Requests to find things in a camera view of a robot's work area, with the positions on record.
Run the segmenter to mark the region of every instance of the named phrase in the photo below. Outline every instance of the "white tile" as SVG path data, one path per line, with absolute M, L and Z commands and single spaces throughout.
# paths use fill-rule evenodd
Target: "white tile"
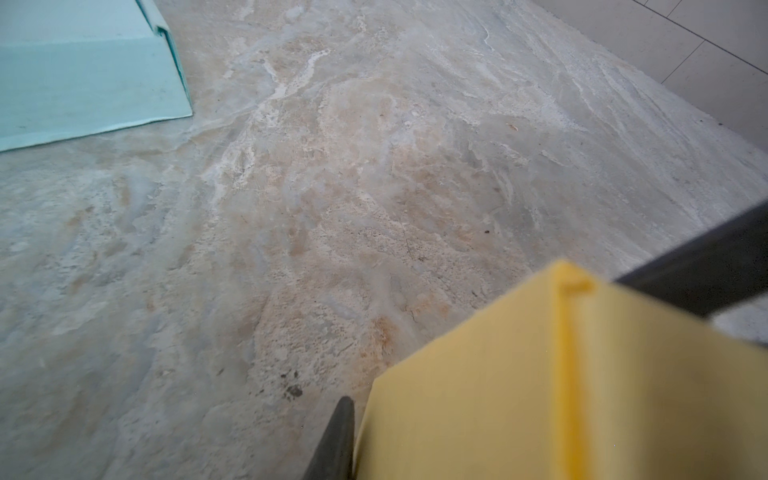
M 768 71 L 766 0 L 682 0 L 669 18 Z
M 685 28 L 630 0 L 535 1 L 656 81 L 664 81 L 701 43 Z
M 672 13 L 678 3 L 680 0 L 648 0 L 645 2 L 645 6 L 666 17 Z
M 664 86 L 768 151 L 768 74 L 705 41 Z

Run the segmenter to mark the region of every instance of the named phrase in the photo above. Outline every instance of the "brown stain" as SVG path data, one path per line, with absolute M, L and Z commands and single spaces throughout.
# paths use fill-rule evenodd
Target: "brown stain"
M 47 456 L 67 442 L 70 437 L 77 434 L 82 427 L 85 416 L 88 413 L 88 404 L 85 400 L 85 393 L 80 390 L 75 396 L 64 420 L 58 424 L 56 429 L 50 435 L 48 443 L 35 452 L 36 455 Z
M 389 112 L 392 110 L 392 99 L 389 97 L 384 97 L 381 100 L 379 100 L 379 116 L 383 117 L 385 114 L 389 115 Z
M 235 251 L 230 255 L 230 266 L 237 272 L 242 272 L 248 268 L 248 264 L 240 251 Z
M 188 261 L 190 261 L 190 257 L 192 256 L 192 253 L 194 252 L 194 250 L 195 250 L 194 249 L 194 243 L 190 243 L 189 245 L 187 245 L 184 248 L 184 250 L 181 251 L 181 255 L 179 255 L 179 260 L 177 260 L 175 268 L 181 268 Z
M 69 221 L 67 221 L 67 227 L 79 227 L 82 221 L 83 221 L 83 212 L 79 211 L 75 214 L 74 217 L 70 218 Z
M 85 285 L 86 282 L 88 282 L 91 279 L 90 273 L 83 273 L 78 278 L 74 279 L 72 283 L 69 284 L 69 294 L 75 295 L 78 290 L 80 290 L 80 287 Z
M 248 343 L 256 331 L 256 327 L 261 321 L 262 312 L 266 299 L 253 299 L 250 305 L 239 315 L 237 319 L 230 323 L 226 332 L 222 334 L 217 341 L 223 349 L 236 349 Z
M 244 117 L 236 118 L 232 124 L 219 128 L 213 128 L 200 132 L 190 137 L 190 144 L 194 146 L 193 150 L 200 152 L 204 156 L 203 172 L 208 171 L 218 160 L 220 160 L 232 142 L 234 142 L 240 132 L 243 130 Z
M 128 185 L 123 185 L 123 187 L 120 189 L 120 205 L 123 207 L 127 207 L 131 204 L 131 189 L 128 188 Z
M 156 157 L 157 155 L 165 155 L 168 152 L 162 151 L 160 148 L 148 148 L 147 150 L 136 150 L 133 152 L 135 157 Z
M 84 342 L 78 341 L 71 349 L 66 352 L 58 353 L 51 359 L 51 363 L 60 365 L 62 363 L 71 362 L 85 354 L 86 346 Z
M 248 164 L 248 154 L 245 151 L 240 151 L 237 154 L 237 158 L 233 162 L 233 168 L 230 172 L 232 181 L 238 181 L 243 178 L 246 173 L 246 165 Z
M 328 181 L 322 179 L 322 176 L 319 177 L 318 180 L 322 181 L 327 186 Z M 320 200 L 322 199 L 318 198 L 312 190 L 308 190 L 307 192 L 301 194 L 302 206 L 297 208 L 290 208 L 287 210 L 287 213 L 289 215 L 296 215 L 296 217 L 298 217 L 299 214 L 304 214 L 308 218 L 319 220 L 321 218 L 321 213 L 317 211 L 316 205 Z
M 296 234 L 291 235 L 291 248 L 288 254 L 292 257 L 296 257 L 302 253 L 305 253 L 309 249 L 307 247 L 309 238 L 310 234 L 304 228 L 299 229 Z
M 203 223 L 200 221 L 196 221 L 192 223 L 192 228 L 190 228 L 190 231 L 192 233 L 195 233 L 196 235 L 200 235 L 201 233 L 203 233 L 203 228 L 204 228 Z
M 455 229 L 456 238 L 462 243 L 472 243 L 475 239 L 475 235 L 465 225 L 462 225 Z
M 386 316 L 379 316 L 373 320 L 373 344 L 381 349 L 383 355 L 392 353 L 393 340 L 397 327 Z
M 127 247 L 128 244 L 125 243 L 122 240 L 112 242 L 109 246 L 107 246 L 107 249 L 104 251 L 105 257 L 111 257 L 115 255 L 116 253 L 120 253 L 121 251 L 125 250 L 125 247 Z
M 415 305 L 406 307 L 414 315 L 424 312 L 436 312 L 442 318 L 447 318 L 451 312 L 451 306 L 445 302 L 437 300 L 435 294 L 430 292 L 425 298 L 419 300 Z
M 109 402 L 103 396 L 99 396 L 90 405 L 88 405 L 88 412 L 83 426 L 83 433 L 90 437 L 96 433 L 101 424 L 101 419 L 109 410 Z

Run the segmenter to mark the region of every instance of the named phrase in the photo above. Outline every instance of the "stone floor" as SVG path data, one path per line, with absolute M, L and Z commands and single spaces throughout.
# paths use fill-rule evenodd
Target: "stone floor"
M 158 7 L 193 118 L 0 154 L 5 478 L 299 478 L 341 395 L 550 260 L 612 277 L 768 193 L 526 0 Z

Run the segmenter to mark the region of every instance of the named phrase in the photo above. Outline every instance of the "dirt speck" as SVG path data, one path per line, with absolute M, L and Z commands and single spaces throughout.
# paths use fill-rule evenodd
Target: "dirt speck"
M 301 387 L 298 385 L 291 385 L 286 389 L 286 392 L 288 392 L 289 395 L 291 395 L 293 398 L 300 397 L 304 394 Z

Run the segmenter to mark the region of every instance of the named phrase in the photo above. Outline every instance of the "grout line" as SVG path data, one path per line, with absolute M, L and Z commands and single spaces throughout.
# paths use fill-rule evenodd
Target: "grout line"
M 653 10 L 651 7 L 647 7 L 647 6 L 643 5 L 643 4 L 642 4 L 642 3 L 640 3 L 638 0 L 632 0 L 632 2 L 635 2 L 635 3 L 637 3 L 638 5 L 642 5 L 642 6 L 643 6 L 643 8 L 647 8 L 648 10 L 651 10 L 653 13 L 655 13 L 656 15 L 659 15 L 659 16 L 660 16 L 660 17 L 662 17 L 664 20 L 666 20 L 666 21 L 668 21 L 668 22 L 672 22 L 672 23 L 674 23 L 675 25 L 677 25 L 678 27 L 682 28 L 683 30 L 685 30 L 685 31 L 687 31 L 687 32 L 689 32 L 689 33 L 692 33 L 692 34 L 696 35 L 698 38 L 701 38 L 701 39 L 702 39 L 702 40 L 704 40 L 704 41 L 708 41 L 709 43 L 711 43 L 712 45 L 714 45 L 714 46 L 718 47 L 720 50 L 722 50 L 722 51 L 726 52 L 727 54 L 729 54 L 729 55 L 732 55 L 732 56 L 734 56 L 734 57 L 738 58 L 739 60 L 743 61 L 744 63 L 746 63 L 746 64 L 747 64 L 747 65 L 749 65 L 750 67 L 752 67 L 752 68 L 755 68 L 756 70 L 759 70 L 759 71 L 763 72 L 764 74 L 768 75 L 768 71 L 765 71 L 765 70 L 763 70 L 762 68 L 758 67 L 757 65 L 755 65 L 755 64 L 753 64 L 753 63 L 751 63 L 751 62 L 748 62 L 748 61 L 744 60 L 744 59 L 743 59 L 743 58 L 741 58 L 739 55 L 736 55 L 736 54 L 734 54 L 733 52 L 726 50 L 725 48 L 723 48 L 723 47 L 719 46 L 719 45 L 718 45 L 718 44 L 716 44 L 715 42 L 713 42 L 713 41 L 710 41 L 710 40 L 707 40 L 706 38 L 704 38 L 704 37 L 702 37 L 701 35 L 697 34 L 695 31 L 693 31 L 693 30 L 690 30 L 689 28 L 685 28 L 684 26 L 680 25 L 679 23 L 677 23 L 676 21 L 672 20 L 671 18 L 667 18 L 667 17 L 663 16 L 661 13 L 659 13 L 659 12 L 657 12 L 657 11 Z
M 687 60 L 687 59 L 688 59 L 688 58 L 689 58 L 691 55 L 693 55 L 693 54 L 694 54 L 694 52 L 695 52 L 696 50 L 698 50 L 698 49 L 699 49 L 699 47 L 700 47 L 701 45 L 704 45 L 704 42 L 705 42 L 705 41 L 706 41 L 706 40 L 702 40 L 702 41 L 701 41 L 701 43 L 698 45 L 698 47 L 694 48 L 694 51 L 692 51 L 691 53 L 689 53 L 689 54 L 688 54 L 688 56 L 687 56 L 686 58 L 684 58 L 682 62 L 680 62 L 680 65 L 684 64 L 684 63 L 685 63 L 685 61 L 686 61 L 686 60 Z M 672 76 L 672 74 L 673 74 L 675 71 L 677 71 L 677 69 L 678 69 L 678 68 L 680 68 L 680 65 L 678 65 L 677 67 L 675 67 L 675 68 L 674 68 L 674 70 L 673 70 L 673 71 L 672 71 L 672 72 L 671 72 L 669 75 L 667 75 L 667 78 L 671 77 L 671 76 Z M 665 81 L 667 81 L 667 78 L 665 78 L 664 80 L 662 80 L 662 81 L 661 81 L 661 84 L 662 84 L 662 85 L 664 84 L 664 82 L 665 82 Z
M 674 8 L 677 8 L 677 6 L 678 6 L 678 5 L 679 5 L 679 4 L 680 4 L 682 1 L 683 1 L 683 0 L 680 0 L 680 1 L 677 3 L 677 5 L 675 5 L 675 6 L 674 6 Z M 670 15 L 672 15 L 672 12 L 669 12 L 669 13 L 667 13 L 667 19 L 670 17 Z

